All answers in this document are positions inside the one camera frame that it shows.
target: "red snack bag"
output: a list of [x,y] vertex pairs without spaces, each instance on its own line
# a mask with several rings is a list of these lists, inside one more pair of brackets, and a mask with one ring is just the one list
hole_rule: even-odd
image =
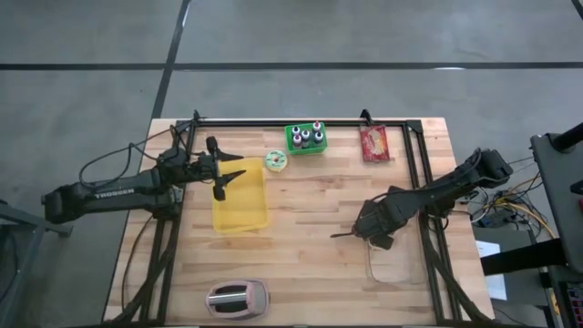
[[364,161],[389,160],[389,143],[386,141],[384,126],[361,126],[361,144]]

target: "green bottle holder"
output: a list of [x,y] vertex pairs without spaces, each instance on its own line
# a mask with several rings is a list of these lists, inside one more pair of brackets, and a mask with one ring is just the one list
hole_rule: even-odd
[[[317,154],[317,153],[323,152],[326,149],[326,147],[328,147],[328,140],[326,138],[326,127],[324,126],[324,124],[322,122],[320,122],[320,125],[322,126],[320,128],[320,131],[323,134],[324,139],[318,145],[316,145],[316,143],[313,142],[312,123],[296,124],[296,125],[290,125],[290,126],[285,127],[285,139],[288,143],[288,151],[290,152],[290,154],[291,155],[310,155],[310,154]],[[304,131],[305,129],[309,129],[310,132],[312,133],[310,135],[310,146],[307,149],[295,149],[293,147],[293,134],[292,134],[293,127],[300,127],[301,131]]]

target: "concrete floor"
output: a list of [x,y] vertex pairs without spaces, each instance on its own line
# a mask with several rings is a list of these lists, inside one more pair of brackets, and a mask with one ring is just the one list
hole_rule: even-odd
[[[180,3],[3,1],[0,63],[164,63]],[[568,0],[193,0],[177,62],[581,61],[582,31]],[[144,138],[161,76],[0,71],[0,198],[41,214],[42,194]],[[175,72],[161,116],[445,117],[458,161],[477,146],[513,160],[529,156],[530,136],[583,120],[581,80],[579,69]],[[87,178],[116,175],[124,157]],[[543,190],[531,199],[550,217]],[[68,240],[46,235],[18,327],[100,321],[125,218],[87,215]],[[532,308],[496,307],[544,325]]]

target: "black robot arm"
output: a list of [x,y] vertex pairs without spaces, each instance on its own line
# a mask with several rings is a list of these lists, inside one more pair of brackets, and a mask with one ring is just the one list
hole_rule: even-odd
[[446,216],[455,200],[476,187],[494,188],[508,181],[513,170],[496,150],[477,149],[454,171],[418,190],[391,187],[378,201],[366,200],[353,225],[353,234],[383,249],[390,249],[389,236],[402,228],[419,210]]
[[87,213],[115,210],[143,209],[157,219],[171,219],[178,215],[183,190],[182,183],[215,181],[217,200],[225,200],[224,187],[245,171],[220,175],[220,160],[242,159],[241,156],[221,152],[214,137],[207,138],[210,154],[200,152],[198,159],[188,163],[186,150],[173,147],[161,153],[153,169],[138,175],[97,182],[76,182],[44,195],[45,217],[53,223],[76,220]]

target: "paper sheet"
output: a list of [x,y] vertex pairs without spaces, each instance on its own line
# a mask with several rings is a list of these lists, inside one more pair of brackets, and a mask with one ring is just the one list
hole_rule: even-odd
[[[480,258],[500,252],[500,245],[493,242],[476,241],[476,246]],[[486,285],[491,298],[506,301],[506,286],[504,285],[503,274],[487,276]]]

